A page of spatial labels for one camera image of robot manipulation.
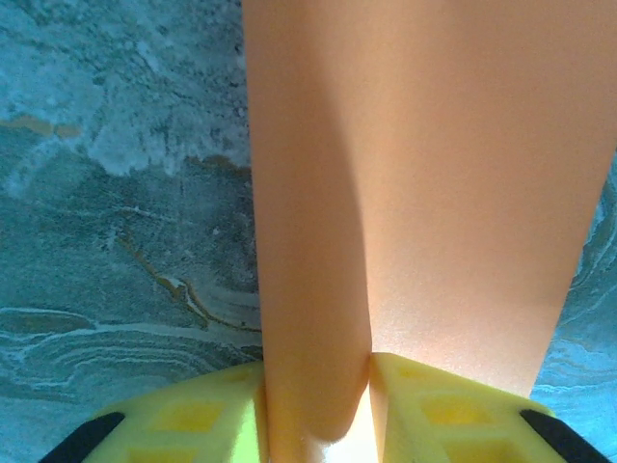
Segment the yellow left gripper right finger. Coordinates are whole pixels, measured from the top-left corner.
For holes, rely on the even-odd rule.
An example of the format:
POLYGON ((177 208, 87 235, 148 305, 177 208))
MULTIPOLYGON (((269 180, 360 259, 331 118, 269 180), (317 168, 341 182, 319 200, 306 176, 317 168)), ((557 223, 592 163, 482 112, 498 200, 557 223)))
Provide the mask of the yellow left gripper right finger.
POLYGON ((544 405, 391 353, 370 358, 382 462, 598 462, 544 405))

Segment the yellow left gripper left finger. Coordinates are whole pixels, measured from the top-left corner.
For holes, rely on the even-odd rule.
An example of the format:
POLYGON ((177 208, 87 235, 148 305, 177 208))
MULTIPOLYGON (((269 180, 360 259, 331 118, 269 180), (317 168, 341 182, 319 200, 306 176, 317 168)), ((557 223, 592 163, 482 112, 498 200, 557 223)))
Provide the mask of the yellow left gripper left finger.
POLYGON ((100 410, 45 462, 261 463, 269 459, 264 371, 213 371, 100 410))

